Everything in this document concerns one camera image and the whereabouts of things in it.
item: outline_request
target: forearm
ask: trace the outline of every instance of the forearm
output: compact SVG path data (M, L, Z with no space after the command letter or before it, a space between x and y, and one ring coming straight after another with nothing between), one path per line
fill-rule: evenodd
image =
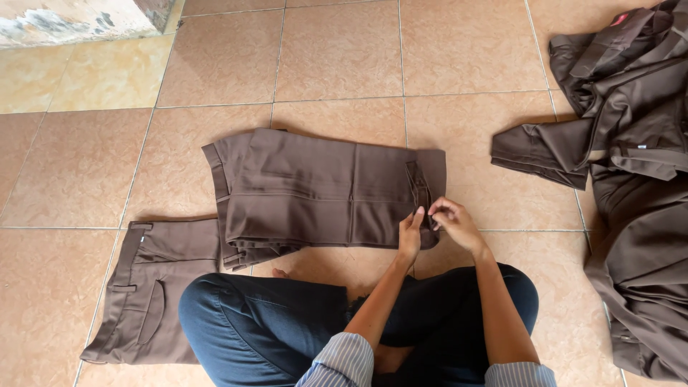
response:
M408 261L399 255L394 258L373 292L344 329L345 332L363 336L370 343L373 351L380 342L380 336L383 334L394 302L399 296L404 277L411 268Z
M511 300L492 251L484 247L474 258L490 365L515 362L539 364L533 342Z

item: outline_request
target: blue striped shirt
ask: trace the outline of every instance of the blue striped shirt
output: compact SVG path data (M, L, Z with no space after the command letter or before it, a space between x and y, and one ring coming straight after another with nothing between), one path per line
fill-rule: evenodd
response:
M313 359L313 365L295 387L370 387L373 350L356 333L338 333ZM493 364L485 387L556 387L555 374L536 363Z

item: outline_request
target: small tag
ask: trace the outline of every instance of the small tag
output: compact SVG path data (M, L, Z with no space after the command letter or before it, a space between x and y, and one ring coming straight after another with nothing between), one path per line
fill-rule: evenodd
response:
M619 18L614 23L610 24L610 27L612 27L613 25L621 24L621 22L626 20L627 17L628 17L628 14L619 15Z

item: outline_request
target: person's left hand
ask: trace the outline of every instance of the person's left hand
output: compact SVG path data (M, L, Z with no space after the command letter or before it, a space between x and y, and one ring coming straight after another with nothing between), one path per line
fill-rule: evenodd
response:
M398 257L409 264L416 261L420 251L420 223L425 216L425 209L418 207L416 214L411 213L399 223L399 254Z

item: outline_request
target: tile floor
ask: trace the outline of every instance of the tile floor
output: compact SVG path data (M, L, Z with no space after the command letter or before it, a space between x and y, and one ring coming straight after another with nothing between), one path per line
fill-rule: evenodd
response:
M537 286L533 339L559 385L678 386L612 364L582 271L604 230L590 190L489 162L495 132L572 118L549 37L654 1L178 0L163 36L0 51L0 385L211 386L199 366L94 366L78 354L100 322L118 230L214 214L200 146L272 127L445 149L448 197ZM304 249L241 274L279 267L354 297L393 255ZM443 238L414 271L469 262Z

